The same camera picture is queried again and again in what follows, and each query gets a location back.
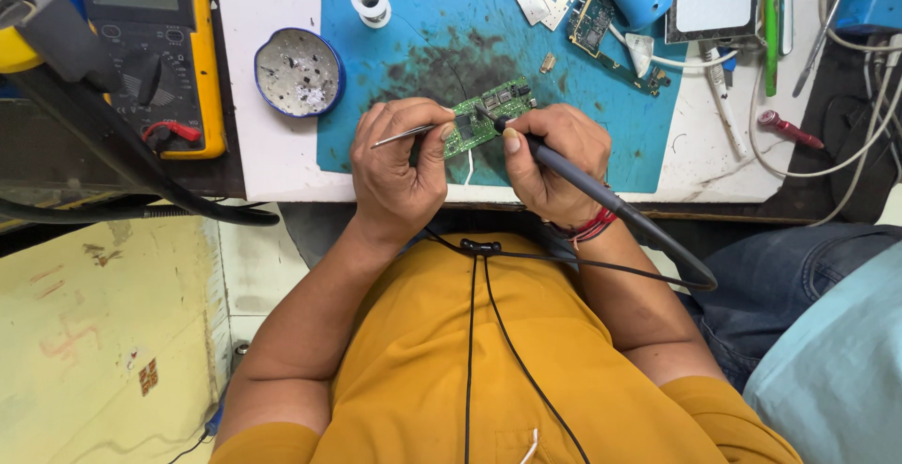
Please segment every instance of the blue silicone repair mat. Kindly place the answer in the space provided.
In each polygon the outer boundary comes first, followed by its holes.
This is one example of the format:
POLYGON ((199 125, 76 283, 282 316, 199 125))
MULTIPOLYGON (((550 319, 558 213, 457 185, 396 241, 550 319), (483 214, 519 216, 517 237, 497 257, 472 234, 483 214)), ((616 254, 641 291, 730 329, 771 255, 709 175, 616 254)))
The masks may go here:
MULTIPOLYGON (((614 138, 608 182, 618 192, 654 193, 658 188, 670 120, 681 74, 653 98, 637 92, 567 39, 567 18, 554 32, 530 26, 516 0, 389 0, 391 20, 382 29, 360 21, 351 0, 323 0, 322 35, 347 70, 344 98, 319 119, 317 163, 349 172, 348 147, 357 119, 378 101, 414 96, 451 107, 507 80, 525 76, 539 106, 570 103, 604 125, 614 138), (547 53, 558 58, 539 72, 547 53)), ((663 19, 647 30, 655 53, 682 61, 685 45, 664 44, 663 19)), ((603 52, 632 66, 630 55, 609 33, 603 52)), ((471 184, 510 185, 501 140, 473 149, 471 184)), ((448 182, 467 178, 467 155, 445 162, 448 182)))

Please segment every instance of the light blue cloth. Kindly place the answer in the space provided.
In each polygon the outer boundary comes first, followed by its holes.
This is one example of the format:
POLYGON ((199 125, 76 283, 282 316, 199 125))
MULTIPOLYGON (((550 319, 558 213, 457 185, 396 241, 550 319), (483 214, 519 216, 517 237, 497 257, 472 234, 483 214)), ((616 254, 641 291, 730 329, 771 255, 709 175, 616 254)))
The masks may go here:
POLYGON ((902 462, 902 243, 796 320, 743 397, 806 463, 902 462))

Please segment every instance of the fingernail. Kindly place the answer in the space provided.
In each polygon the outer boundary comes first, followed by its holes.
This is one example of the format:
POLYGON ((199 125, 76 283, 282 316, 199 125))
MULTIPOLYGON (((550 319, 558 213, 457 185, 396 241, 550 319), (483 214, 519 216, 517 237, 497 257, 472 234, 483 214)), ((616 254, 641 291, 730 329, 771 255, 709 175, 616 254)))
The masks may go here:
POLYGON ((444 125, 442 125, 442 134, 440 135, 442 137, 442 142, 444 142, 445 140, 448 139, 448 136, 451 135, 452 131, 454 131, 454 123, 453 122, 448 122, 448 123, 445 123, 444 125))
POLYGON ((514 129, 504 130, 504 150, 509 154, 514 154, 520 149, 520 137, 514 129))

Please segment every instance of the green circuit board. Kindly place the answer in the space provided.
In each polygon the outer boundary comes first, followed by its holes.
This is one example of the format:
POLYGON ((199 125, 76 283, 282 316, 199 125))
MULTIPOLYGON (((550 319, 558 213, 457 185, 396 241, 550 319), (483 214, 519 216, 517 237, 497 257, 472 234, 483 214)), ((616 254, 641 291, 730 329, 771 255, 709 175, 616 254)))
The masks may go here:
POLYGON ((464 101, 454 107, 457 127, 445 140, 445 159, 465 153, 499 135, 489 118, 476 111, 474 106, 477 103, 482 103, 497 116, 511 118, 519 117, 536 107, 526 77, 503 83, 476 98, 464 101))
POLYGON ((667 74, 664 71, 652 69, 651 76, 643 80, 629 67, 616 62, 599 48, 613 20, 614 3, 611 0, 585 0, 581 8, 574 8, 570 13, 568 39, 614 75, 624 79, 640 92, 657 98, 660 87, 670 85, 670 78, 666 78, 667 74))

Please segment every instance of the yellow multimeter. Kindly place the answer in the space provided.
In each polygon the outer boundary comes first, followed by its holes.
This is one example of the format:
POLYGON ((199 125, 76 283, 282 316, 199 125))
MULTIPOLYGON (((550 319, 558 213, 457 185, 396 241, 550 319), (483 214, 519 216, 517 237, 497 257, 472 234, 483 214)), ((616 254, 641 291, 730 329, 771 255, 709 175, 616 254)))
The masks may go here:
POLYGON ((171 135, 165 159, 209 159, 226 150, 210 0, 85 0, 123 87, 110 105, 135 131, 174 121, 202 134, 171 135))

